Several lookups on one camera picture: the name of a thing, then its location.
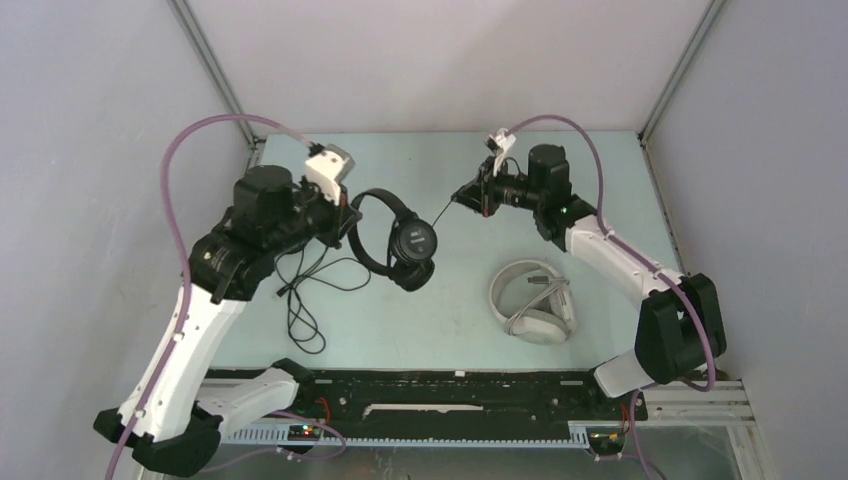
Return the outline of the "white gaming headset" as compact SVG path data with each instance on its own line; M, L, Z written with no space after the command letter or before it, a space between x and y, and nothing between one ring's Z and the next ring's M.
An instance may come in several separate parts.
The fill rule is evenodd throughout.
M529 284L543 285L516 312L507 315L499 308L506 287L524 277ZM534 259L505 265L492 279L488 304L505 334L536 345L561 345L577 327L574 300L569 280L552 265Z

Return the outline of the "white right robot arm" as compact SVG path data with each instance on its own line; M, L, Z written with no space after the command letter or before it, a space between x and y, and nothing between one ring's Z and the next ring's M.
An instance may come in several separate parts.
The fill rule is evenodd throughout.
M609 227L602 204L573 193L563 147L534 146L523 173L511 173L495 147L452 201L484 216L510 206L532 213L540 236L596 270L638 310L633 347L592 370L581 392L585 411L606 418L622 395L682 381L707 392L717 381L716 358L727 347L714 282L684 275L642 254Z

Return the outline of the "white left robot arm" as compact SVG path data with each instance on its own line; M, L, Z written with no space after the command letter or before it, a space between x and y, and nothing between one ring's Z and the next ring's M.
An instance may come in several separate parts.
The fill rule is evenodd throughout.
M337 248L358 221L342 181L346 171L308 167L248 170L233 203L187 254L187 270L167 332L140 384L119 407L101 411L95 430L130 448L146 469L178 477L199 473L222 440L276 411L304 416L317 405L314 375L279 360L225 394L198 392L226 333L273 274L280 256L312 240Z

